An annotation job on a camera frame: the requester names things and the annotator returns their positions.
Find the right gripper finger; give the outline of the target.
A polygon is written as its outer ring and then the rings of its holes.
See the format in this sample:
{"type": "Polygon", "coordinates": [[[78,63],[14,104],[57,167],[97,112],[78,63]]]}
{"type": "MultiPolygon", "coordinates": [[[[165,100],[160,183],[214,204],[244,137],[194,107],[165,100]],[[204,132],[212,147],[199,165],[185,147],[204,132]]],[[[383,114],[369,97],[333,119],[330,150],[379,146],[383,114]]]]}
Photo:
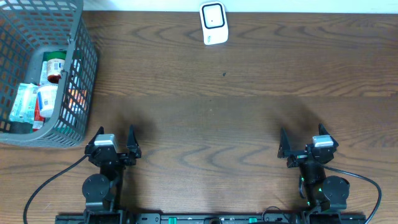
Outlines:
{"type": "Polygon", "coordinates": [[[287,133],[284,128],[280,129],[280,144],[278,155],[279,156],[289,156],[291,152],[291,146],[287,137],[287,133]]]}
{"type": "Polygon", "coordinates": [[[319,133],[320,136],[329,135],[329,132],[326,130],[324,125],[322,125],[321,123],[318,125],[318,133],[319,133]]]}

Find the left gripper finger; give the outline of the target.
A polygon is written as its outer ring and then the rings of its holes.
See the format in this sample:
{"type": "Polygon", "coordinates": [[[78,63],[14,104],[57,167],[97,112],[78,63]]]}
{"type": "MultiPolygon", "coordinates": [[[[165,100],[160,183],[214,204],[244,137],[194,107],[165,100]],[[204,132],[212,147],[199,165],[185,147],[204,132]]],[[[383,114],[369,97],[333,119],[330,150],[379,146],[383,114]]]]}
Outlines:
{"type": "Polygon", "coordinates": [[[137,143],[137,140],[136,140],[136,137],[134,134],[134,126],[133,125],[130,125],[130,127],[129,127],[126,146],[129,149],[129,151],[137,151],[139,149],[139,145],[137,143]]]}
{"type": "Polygon", "coordinates": [[[95,144],[95,139],[98,135],[104,134],[104,127],[100,126],[93,138],[88,142],[89,145],[95,144]]]}

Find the small orange box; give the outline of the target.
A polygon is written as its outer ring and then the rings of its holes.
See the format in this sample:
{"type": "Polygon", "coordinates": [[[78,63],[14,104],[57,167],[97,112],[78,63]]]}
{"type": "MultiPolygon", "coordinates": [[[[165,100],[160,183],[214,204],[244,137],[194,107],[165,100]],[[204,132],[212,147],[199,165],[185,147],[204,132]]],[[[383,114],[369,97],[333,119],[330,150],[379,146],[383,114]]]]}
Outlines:
{"type": "Polygon", "coordinates": [[[69,89],[68,92],[72,95],[72,97],[69,99],[68,107],[72,111],[75,111],[76,113],[86,110],[85,98],[87,96],[87,91],[86,90],[78,91],[76,89],[69,89]]]}

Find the white jar blue label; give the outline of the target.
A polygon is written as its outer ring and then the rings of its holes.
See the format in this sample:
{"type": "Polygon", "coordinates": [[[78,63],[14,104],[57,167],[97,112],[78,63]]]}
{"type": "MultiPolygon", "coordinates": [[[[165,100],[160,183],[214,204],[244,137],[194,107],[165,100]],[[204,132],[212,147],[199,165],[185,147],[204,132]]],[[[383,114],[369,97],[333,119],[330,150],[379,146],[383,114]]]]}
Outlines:
{"type": "Polygon", "coordinates": [[[39,86],[37,99],[39,102],[39,112],[41,117],[50,118],[55,108],[58,85],[46,84],[39,86]]]}

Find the teal white wipes packet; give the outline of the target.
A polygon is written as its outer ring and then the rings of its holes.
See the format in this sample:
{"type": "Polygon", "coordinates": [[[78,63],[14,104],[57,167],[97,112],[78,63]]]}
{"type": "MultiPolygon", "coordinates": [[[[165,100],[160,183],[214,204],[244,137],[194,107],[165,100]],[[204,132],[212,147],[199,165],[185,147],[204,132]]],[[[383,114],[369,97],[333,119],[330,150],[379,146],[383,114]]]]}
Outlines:
{"type": "Polygon", "coordinates": [[[10,112],[9,120],[18,123],[34,123],[38,86],[21,83],[10,112]]]}

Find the green lid Knorr jar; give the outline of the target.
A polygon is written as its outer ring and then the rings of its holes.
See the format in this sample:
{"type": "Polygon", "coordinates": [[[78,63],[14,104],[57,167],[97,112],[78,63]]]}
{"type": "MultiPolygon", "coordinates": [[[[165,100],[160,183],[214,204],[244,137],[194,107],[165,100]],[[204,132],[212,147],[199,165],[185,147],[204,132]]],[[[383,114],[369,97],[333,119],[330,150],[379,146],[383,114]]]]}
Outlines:
{"type": "Polygon", "coordinates": [[[62,77],[61,71],[64,68],[65,59],[65,51],[54,51],[47,54],[47,80],[50,83],[59,83],[62,77]]]}

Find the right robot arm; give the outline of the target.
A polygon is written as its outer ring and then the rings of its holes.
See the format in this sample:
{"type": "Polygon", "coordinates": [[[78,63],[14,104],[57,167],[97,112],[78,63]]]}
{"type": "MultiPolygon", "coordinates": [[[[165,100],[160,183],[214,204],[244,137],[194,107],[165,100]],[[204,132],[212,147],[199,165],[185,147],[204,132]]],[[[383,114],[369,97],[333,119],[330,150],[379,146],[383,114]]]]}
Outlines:
{"type": "Polygon", "coordinates": [[[299,168],[300,196],[307,200],[308,210],[296,217],[297,223],[341,223],[341,211],[347,208],[350,183],[339,176],[327,176],[326,164],[334,159],[339,144],[324,125],[303,150],[293,150],[285,129],[280,130],[277,157],[287,160],[288,168],[299,168]]]}

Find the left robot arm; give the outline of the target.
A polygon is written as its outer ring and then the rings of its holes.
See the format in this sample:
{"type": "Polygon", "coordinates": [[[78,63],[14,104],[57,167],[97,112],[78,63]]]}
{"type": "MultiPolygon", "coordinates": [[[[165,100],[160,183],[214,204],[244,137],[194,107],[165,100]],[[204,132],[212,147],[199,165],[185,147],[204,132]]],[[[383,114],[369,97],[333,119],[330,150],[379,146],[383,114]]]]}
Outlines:
{"type": "Polygon", "coordinates": [[[119,152],[114,134],[106,134],[100,127],[85,147],[89,162],[99,167],[99,173],[89,176],[82,185],[85,197],[84,223],[131,223],[131,214],[120,206],[123,175],[127,166],[136,165],[141,149],[129,127],[128,152],[119,152]]]}

